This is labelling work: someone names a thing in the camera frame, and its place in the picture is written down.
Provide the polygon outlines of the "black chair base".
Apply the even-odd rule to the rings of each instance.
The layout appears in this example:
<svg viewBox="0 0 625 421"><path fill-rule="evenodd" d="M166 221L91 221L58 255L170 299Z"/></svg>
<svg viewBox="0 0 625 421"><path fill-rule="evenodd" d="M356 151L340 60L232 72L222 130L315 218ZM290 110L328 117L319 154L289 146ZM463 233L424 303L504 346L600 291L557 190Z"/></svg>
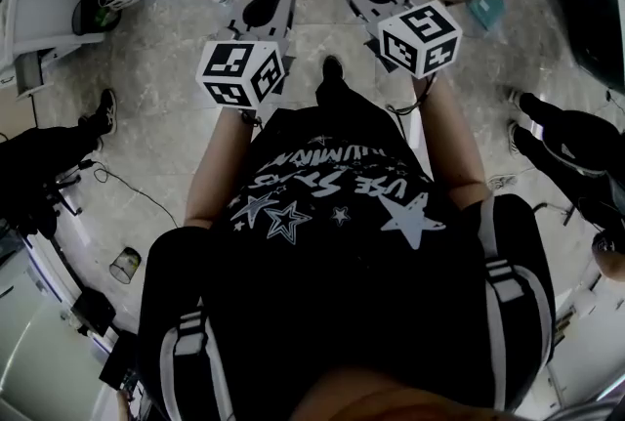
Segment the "black chair base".
<svg viewBox="0 0 625 421"><path fill-rule="evenodd" d="M69 204L68 200L63 195L65 189L69 189L81 182L81 176L79 172L80 167L76 167L67 175L61 176L59 179L55 178L43 183L44 200L47 205L54 208L57 205L61 205L67 212L73 217L77 217L82 213L80 207L74 207Z"/></svg>

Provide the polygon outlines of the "teal dustpan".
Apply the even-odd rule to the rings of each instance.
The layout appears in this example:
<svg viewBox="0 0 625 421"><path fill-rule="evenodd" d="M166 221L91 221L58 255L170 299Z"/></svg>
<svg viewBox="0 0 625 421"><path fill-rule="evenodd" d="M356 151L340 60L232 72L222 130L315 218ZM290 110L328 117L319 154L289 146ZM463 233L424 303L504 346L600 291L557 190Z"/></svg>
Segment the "teal dustpan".
<svg viewBox="0 0 625 421"><path fill-rule="evenodd" d="M485 30L494 27L505 13L503 0L470 0L466 6Z"/></svg>

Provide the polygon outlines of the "white shelf unit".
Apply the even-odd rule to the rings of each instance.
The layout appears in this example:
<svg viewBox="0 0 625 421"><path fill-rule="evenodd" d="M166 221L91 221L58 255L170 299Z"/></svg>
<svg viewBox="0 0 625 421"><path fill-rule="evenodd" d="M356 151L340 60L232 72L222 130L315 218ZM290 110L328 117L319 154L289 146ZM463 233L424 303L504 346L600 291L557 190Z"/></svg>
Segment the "white shelf unit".
<svg viewBox="0 0 625 421"><path fill-rule="evenodd" d="M73 32L72 17L79 1L0 0L0 90L17 84L14 61L21 55L41 53L47 64L104 40L101 32Z"/></svg>

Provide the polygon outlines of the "person's left forearm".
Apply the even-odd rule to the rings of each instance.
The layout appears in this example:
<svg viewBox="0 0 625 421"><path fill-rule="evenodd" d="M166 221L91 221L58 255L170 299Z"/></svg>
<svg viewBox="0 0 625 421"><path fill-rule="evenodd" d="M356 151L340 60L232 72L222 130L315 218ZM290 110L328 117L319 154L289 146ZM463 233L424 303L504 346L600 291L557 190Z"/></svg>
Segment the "person's left forearm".
<svg viewBox="0 0 625 421"><path fill-rule="evenodd" d="M191 181L184 225L210 229L233 197L256 111L224 107Z"/></svg>

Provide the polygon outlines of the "black flat box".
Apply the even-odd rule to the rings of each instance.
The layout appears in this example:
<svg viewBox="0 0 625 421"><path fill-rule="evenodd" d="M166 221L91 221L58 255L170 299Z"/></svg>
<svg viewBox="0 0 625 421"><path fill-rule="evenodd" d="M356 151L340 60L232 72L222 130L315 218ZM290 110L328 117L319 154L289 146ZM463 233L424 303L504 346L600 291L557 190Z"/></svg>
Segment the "black flat box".
<svg viewBox="0 0 625 421"><path fill-rule="evenodd" d="M104 337L116 315L114 307L106 296L93 288L86 287L71 308L79 322L79 331L88 331Z"/></svg>

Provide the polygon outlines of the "person's black star-print shirt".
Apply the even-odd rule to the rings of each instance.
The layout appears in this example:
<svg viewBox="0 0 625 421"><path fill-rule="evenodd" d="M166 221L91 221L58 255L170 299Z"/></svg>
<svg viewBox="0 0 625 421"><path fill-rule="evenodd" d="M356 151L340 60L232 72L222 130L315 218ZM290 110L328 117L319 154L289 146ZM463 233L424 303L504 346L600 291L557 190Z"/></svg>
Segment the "person's black star-print shirt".
<svg viewBox="0 0 625 421"><path fill-rule="evenodd" d="M176 357L183 319L200 346ZM181 415L219 417L217 347L234 421L284 421L322 375L361 367L510 410L553 351L554 291L531 207L504 194L459 209L396 128L280 109L210 229L162 234L146 261L138 369Z"/></svg>

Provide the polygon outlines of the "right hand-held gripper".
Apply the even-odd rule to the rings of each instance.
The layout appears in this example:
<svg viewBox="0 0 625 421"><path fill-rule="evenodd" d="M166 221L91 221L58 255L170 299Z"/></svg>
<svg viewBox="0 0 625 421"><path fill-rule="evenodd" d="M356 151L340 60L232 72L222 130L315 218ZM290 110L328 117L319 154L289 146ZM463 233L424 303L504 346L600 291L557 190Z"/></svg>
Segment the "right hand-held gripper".
<svg viewBox="0 0 625 421"><path fill-rule="evenodd" d="M366 46L388 72L425 78L452 64L463 31L438 0L347 0L367 22Z"/></svg>

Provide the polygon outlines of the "person's right forearm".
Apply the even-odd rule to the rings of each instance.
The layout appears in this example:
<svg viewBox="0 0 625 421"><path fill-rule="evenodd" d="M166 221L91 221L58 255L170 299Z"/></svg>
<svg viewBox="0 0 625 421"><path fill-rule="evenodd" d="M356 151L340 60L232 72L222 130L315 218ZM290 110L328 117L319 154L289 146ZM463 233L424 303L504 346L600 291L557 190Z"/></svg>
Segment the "person's right forearm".
<svg viewBox="0 0 625 421"><path fill-rule="evenodd" d="M487 200L490 189L474 134L447 81L413 79L435 182L464 210Z"/></svg>

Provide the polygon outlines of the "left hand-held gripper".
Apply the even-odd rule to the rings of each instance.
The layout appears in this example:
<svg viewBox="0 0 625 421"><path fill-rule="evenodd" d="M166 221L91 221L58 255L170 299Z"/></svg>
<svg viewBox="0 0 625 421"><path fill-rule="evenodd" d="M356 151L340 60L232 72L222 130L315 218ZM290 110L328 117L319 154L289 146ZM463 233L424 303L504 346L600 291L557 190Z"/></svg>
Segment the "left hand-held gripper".
<svg viewBox="0 0 625 421"><path fill-rule="evenodd" d="M271 26L248 27L241 32L230 21L204 45L195 81L218 106L257 109L271 96L282 94L294 62L286 52L295 1L235 2L235 21L245 26Z"/></svg>

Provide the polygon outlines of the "person's black shoe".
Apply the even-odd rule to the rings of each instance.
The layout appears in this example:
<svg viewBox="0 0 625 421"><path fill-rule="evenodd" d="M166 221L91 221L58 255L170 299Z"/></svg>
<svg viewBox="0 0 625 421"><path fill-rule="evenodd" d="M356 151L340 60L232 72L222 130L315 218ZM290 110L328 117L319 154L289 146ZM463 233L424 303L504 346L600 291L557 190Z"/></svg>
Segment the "person's black shoe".
<svg viewBox="0 0 625 421"><path fill-rule="evenodd" d="M337 81L344 79L344 70L340 60L334 55L328 55L322 62L323 81Z"/></svg>

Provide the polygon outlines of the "black round bin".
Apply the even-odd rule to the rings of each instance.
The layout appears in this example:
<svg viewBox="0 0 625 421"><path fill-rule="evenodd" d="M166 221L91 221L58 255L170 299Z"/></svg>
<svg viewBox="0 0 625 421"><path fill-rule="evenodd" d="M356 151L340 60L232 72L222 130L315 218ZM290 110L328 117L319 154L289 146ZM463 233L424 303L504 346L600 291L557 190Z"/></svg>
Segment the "black round bin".
<svg viewBox="0 0 625 421"><path fill-rule="evenodd" d="M72 13L72 32L82 36L115 29L121 21L122 12L111 10L105 3L106 0L79 0Z"/></svg>

